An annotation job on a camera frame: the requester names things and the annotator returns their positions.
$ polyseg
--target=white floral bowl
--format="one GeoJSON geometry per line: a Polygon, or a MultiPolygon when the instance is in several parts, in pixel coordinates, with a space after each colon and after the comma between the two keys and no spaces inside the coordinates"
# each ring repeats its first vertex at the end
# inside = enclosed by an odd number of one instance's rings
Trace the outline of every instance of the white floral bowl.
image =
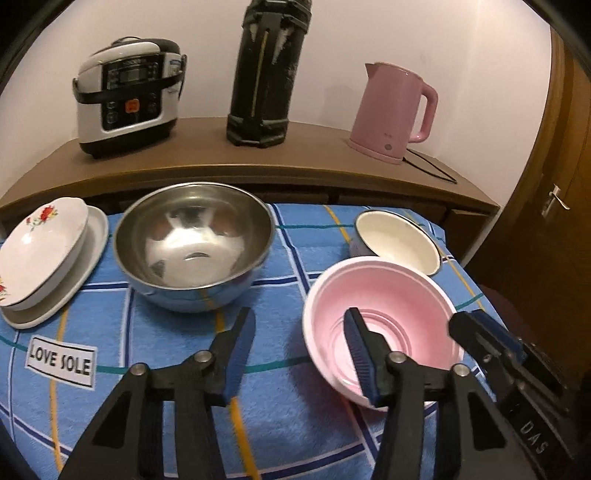
{"type": "Polygon", "coordinates": [[[63,197],[19,223],[0,248],[0,307],[24,310],[49,295],[76,261],[87,220],[84,200],[63,197]]]}

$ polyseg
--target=metal bolt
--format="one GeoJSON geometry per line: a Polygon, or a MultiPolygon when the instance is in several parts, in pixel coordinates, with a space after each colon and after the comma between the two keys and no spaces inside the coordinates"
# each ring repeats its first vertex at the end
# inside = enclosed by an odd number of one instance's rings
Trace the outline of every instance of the metal bolt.
{"type": "Polygon", "coordinates": [[[146,364],[133,364],[129,367],[129,371],[132,375],[137,375],[139,377],[146,373],[146,364]]]}
{"type": "Polygon", "coordinates": [[[407,356],[402,352],[390,352],[388,358],[395,364],[403,364],[406,361],[407,356]]]}
{"type": "Polygon", "coordinates": [[[453,371],[460,377],[467,377],[470,375],[470,369],[464,364],[456,364],[453,366],[453,371]]]}
{"type": "Polygon", "coordinates": [[[206,364],[213,358],[213,355],[209,350],[199,350],[195,355],[193,355],[193,358],[200,364],[206,364]]]}

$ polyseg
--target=door handle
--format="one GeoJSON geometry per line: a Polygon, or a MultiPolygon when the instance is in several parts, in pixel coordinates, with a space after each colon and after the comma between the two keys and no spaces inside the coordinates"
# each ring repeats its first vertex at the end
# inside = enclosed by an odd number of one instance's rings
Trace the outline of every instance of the door handle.
{"type": "Polygon", "coordinates": [[[548,192],[548,200],[546,201],[544,207],[542,208],[542,217],[547,218],[548,214],[551,212],[552,207],[558,203],[564,210],[570,210],[570,207],[567,206],[558,196],[560,194],[560,188],[558,185],[554,185],[554,190],[548,192]]]}

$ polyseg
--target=bowl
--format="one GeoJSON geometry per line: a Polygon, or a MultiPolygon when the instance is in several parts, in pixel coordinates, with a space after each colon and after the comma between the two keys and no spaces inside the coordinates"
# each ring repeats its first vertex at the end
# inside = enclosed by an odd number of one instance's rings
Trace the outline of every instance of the bowl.
{"type": "Polygon", "coordinates": [[[447,333],[456,309],[433,280],[379,257],[339,262],[310,289],[304,340],[325,380],[355,403],[370,407],[343,331],[343,315],[350,307],[359,309],[369,330],[382,334],[393,351],[421,365],[449,369],[463,358],[463,350],[447,333]]]}
{"type": "Polygon", "coordinates": [[[441,268],[437,245],[418,225],[381,210],[367,210],[357,216],[349,252],[351,257],[382,257],[425,275],[435,275],[441,268]]]}
{"type": "Polygon", "coordinates": [[[254,195],[222,183],[183,183],[129,207],[115,231],[115,258],[149,301],[205,312],[250,287],[274,232],[269,209],[254,195]]]}
{"type": "Polygon", "coordinates": [[[88,207],[62,197],[20,222],[0,248],[0,307],[25,310],[70,271],[84,243],[88,207]]]}

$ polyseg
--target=black cylindrical container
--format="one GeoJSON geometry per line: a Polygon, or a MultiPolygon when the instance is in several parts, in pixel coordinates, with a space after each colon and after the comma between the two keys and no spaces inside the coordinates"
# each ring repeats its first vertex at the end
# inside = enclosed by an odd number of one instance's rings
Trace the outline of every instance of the black cylindrical container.
{"type": "Polygon", "coordinates": [[[311,0],[253,0],[246,9],[226,136],[235,145],[285,140],[311,0]]]}

